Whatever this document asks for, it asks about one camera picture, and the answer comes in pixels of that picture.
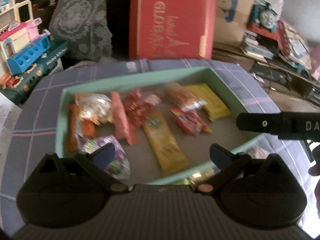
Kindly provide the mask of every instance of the yellow wrapper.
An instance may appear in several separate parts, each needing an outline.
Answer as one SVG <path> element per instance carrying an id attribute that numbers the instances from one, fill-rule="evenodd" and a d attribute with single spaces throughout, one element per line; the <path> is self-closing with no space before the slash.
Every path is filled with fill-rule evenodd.
<path id="1" fill-rule="evenodd" d="M 207 102 L 207 105 L 204 105 L 203 109 L 207 112 L 212 122 L 216 119 L 231 115 L 230 110 L 221 99 L 212 92 L 207 84 L 191 85 L 186 88 Z"/>
<path id="2" fill-rule="evenodd" d="M 143 129 L 156 154 L 162 175 L 169 176 L 188 168 L 190 162 L 177 145 L 163 114 L 156 111 L 148 117 L 149 121 L 144 124 Z"/>

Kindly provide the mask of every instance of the hand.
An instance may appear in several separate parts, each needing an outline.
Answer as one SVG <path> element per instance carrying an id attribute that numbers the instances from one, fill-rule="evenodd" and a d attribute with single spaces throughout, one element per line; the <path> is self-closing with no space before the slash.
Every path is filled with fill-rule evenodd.
<path id="1" fill-rule="evenodd" d="M 311 176 L 320 176 L 320 169 L 318 168 L 318 164 L 311 167 L 308 171 Z M 315 195 L 317 199 L 317 209 L 318 209 L 318 217 L 320 218 L 320 180 L 315 188 Z"/>

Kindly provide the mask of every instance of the plaid blanket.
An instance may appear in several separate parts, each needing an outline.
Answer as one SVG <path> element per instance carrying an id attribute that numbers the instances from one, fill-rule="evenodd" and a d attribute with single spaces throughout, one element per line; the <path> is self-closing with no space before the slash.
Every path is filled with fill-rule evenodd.
<path id="1" fill-rule="evenodd" d="M 111 63 L 102 59 L 94 66 L 47 76 L 41 80 L 26 101 L 13 133 L 0 190 L 0 225 L 4 231 L 12 235 L 24 225 L 17 210 L 16 195 L 44 154 L 55 151 L 56 122 L 60 96 L 64 88 L 114 76 L 199 66 L 211 68 L 238 97 L 248 112 L 279 112 L 270 97 L 239 65 L 213 60 L 142 59 Z M 259 144 L 269 152 L 278 153 L 305 190 L 308 206 L 302 222 L 308 232 L 310 223 L 307 221 L 317 218 L 313 193 L 316 180 L 307 173 L 310 163 L 304 149 L 298 141 L 281 141 L 276 136 L 268 134 Z"/>

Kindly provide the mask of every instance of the snack wrapper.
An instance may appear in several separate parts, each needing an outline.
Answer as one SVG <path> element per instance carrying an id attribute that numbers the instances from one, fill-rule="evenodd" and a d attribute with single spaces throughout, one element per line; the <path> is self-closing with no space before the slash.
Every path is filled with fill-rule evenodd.
<path id="1" fill-rule="evenodd" d="M 67 150 L 69 152 L 75 152 L 78 150 L 78 143 L 76 137 L 76 122 L 77 122 L 77 115 L 78 115 L 78 106 L 76 104 L 70 105 L 69 110 L 71 111 L 71 118 L 70 118 L 70 137 L 67 143 Z"/>
<path id="2" fill-rule="evenodd" d="M 91 154 L 108 143 L 112 143 L 115 146 L 116 155 L 104 171 L 121 182 L 128 182 L 131 174 L 130 164 L 123 148 L 114 136 L 111 135 L 97 139 L 82 138 L 80 151 Z"/>
<path id="3" fill-rule="evenodd" d="M 93 122 L 84 120 L 81 122 L 82 135 L 85 138 L 93 139 L 98 137 L 97 129 Z"/>
<path id="4" fill-rule="evenodd" d="M 113 106 L 113 119 L 116 128 L 115 137 L 117 139 L 127 139 L 130 145 L 138 144 L 135 134 L 133 134 L 132 126 L 129 126 L 127 115 L 125 114 L 124 105 L 121 101 L 118 92 L 111 92 L 112 106 Z"/>
<path id="5" fill-rule="evenodd" d="M 91 121 L 96 125 L 106 123 L 112 115 L 111 100 L 103 94 L 76 94 L 76 104 L 79 106 L 80 121 Z"/>
<path id="6" fill-rule="evenodd" d="M 203 98 L 207 104 L 203 107 L 209 116 L 210 121 L 224 118 L 231 115 L 230 110 L 222 100 L 208 87 L 207 84 L 191 85 L 186 87 L 192 93 Z"/>
<path id="7" fill-rule="evenodd" d="M 143 129 L 156 154 L 163 176 L 175 174 L 190 166 L 160 111 L 149 115 Z"/>
<path id="8" fill-rule="evenodd" d="M 124 98 L 124 109 L 127 113 L 128 122 L 134 131 L 143 126 L 148 120 L 148 115 L 156 110 L 155 106 L 160 101 L 160 98 L 154 94 L 141 99 L 140 89 L 131 92 Z"/>
<path id="9" fill-rule="evenodd" d="M 165 97 L 176 104 L 182 111 L 200 109 L 206 101 L 178 83 L 170 83 L 164 88 Z"/>
<path id="10" fill-rule="evenodd" d="M 171 108 L 174 119 L 187 135 L 197 136 L 199 133 L 211 133 L 211 128 L 195 110 L 183 112 L 181 108 Z"/>

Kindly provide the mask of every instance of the red box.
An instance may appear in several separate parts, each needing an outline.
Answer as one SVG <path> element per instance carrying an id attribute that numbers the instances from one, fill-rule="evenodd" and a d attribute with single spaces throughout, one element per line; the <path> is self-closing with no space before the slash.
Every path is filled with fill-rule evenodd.
<path id="1" fill-rule="evenodd" d="M 130 59 L 211 59 L 215 1 L 131 0 Z"/>

